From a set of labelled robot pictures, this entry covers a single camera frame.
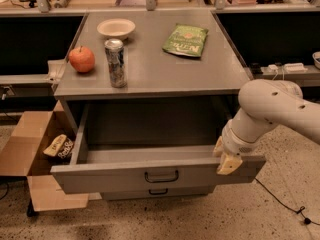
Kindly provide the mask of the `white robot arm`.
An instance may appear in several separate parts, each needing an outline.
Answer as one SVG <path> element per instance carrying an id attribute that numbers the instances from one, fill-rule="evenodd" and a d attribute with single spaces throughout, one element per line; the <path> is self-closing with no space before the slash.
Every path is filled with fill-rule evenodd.
<path id="1" fill-rule="evenodd" d="M 224 126 L 213 151 L 219 175 L 229 175 L 251 154 L 259 139 L 284 125 L 320 143 L 320 105 L 303 99 L 300 87 L 285 80 L 252 80 L 238 94 L 240 109 Z"/>

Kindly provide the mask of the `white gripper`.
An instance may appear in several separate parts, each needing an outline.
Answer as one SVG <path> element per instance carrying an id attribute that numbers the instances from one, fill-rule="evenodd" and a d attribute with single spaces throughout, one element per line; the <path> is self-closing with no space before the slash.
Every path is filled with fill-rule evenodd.
<path id="1" fill-rule="evenodd" d="M 236 171 L 243 163 L 238 155 L 251 154 L 257 147 L 256 143 L 249 143 L 241 140 L 232 130 L 232 121 L 229 120 L 222 130 L 213 149 L 213 155 L 220 157 L 220 164 L 217 168 L 218 175 L 229 175 Z"/>

